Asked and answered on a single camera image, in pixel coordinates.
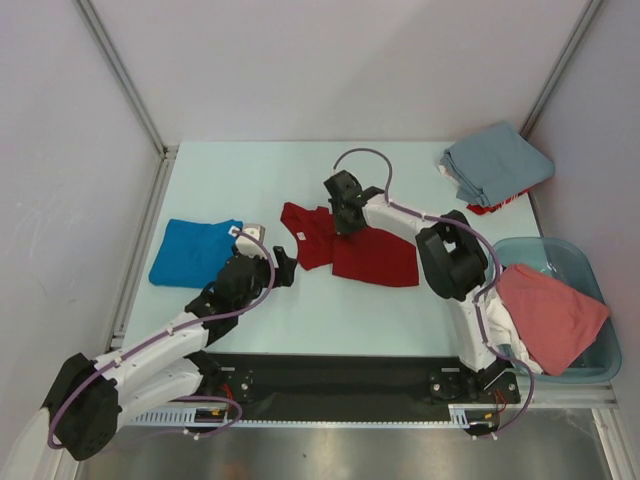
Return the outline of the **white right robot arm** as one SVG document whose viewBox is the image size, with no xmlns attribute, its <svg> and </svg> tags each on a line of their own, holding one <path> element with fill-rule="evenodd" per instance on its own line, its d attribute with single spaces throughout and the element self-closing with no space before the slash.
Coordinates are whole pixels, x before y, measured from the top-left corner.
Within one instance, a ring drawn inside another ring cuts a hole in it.
<svg viewBox="0 0 640 480">
<path fill-rule="evenodd" d="M 482 238 L 464 214 L 431 216 L 393 202 L 378 187 L 364 189 L 346 170 L 324 181 L 336 232 L 351 235 L 366 227 L 383 230 L 416 246 L 425 280 L 448 303 L 457 335 L 458 358 L 469 370 L 463 393 L 473 401 L 493 394 L 508 360 L 490 345 L 480 297 L 488 259 Z"/>
</svg>

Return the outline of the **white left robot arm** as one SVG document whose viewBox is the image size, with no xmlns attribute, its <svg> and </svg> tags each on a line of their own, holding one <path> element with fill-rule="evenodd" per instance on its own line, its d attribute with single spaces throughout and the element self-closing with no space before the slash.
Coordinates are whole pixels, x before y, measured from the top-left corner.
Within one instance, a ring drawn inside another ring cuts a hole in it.
<svg viewBox="0 0 640 480">
<path fill-rule="evenodd" d="M 297 266 L 281 246 L 254 256 L 237 252 L 164 328 L 95 359 L 81 353 L 68 358 L 42 405 L 49 415 L 47 446 L 86 460 L 127 420 L 148 409 L 193 395 L 214 397 L 221 376 L 205 348 L 235 328 L 272 289 L 291 286 Z"/>
</svg>

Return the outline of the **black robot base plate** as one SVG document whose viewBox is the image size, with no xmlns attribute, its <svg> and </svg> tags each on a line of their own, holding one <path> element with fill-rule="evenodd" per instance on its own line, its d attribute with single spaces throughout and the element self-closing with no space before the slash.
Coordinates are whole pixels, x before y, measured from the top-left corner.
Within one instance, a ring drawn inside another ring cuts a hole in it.
<svg viewBox="0 0 640 480">
<path fill-rule="evenodd" d="M 441 421 L 453 404 L 520 402 L 507 371 L 482 390 L 455 357 L 357 357 L 196 352 L 198 393 L 231 396 L 243 419 L 267 422 Z"/>
</svg>

